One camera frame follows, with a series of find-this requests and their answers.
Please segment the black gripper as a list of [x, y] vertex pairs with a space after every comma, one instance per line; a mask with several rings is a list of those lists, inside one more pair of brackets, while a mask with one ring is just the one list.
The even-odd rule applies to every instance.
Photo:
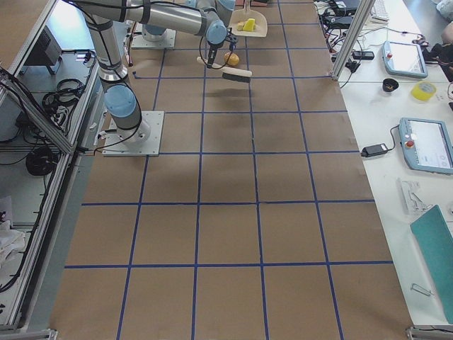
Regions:
[[209, 48], [209, 52], [207, 55], [207, 68], [211, 69], [212, 64], [214, 63], [215, 58], [217, 56], [217, 51], [219, 48], [222, 47], [222, 44], [221, 43], [214, 44], [212, 42], [208, 42], [208, 45], [210, 48]]

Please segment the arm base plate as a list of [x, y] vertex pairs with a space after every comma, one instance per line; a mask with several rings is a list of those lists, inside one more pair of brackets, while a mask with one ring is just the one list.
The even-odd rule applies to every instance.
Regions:
[[132, 49], [136, 50], [163, 50], [173, 49], [176, 42], [176, 31], [167, 29], [167, 35], [160, 42], [149, 42], [142, 35], [134, 36], [132, 40]]
[[158, 156], [163, 125], [163, 111], [143, 111], [142, 124], [138, 132], [126, 140], [134, 130], [117, 131], [117, 126], [111, 118], [109, 128], [114, 129], [115, 132], [107, 134], [105, 141], [107, 147], [102, 148], [102, 154], [106, 157]]

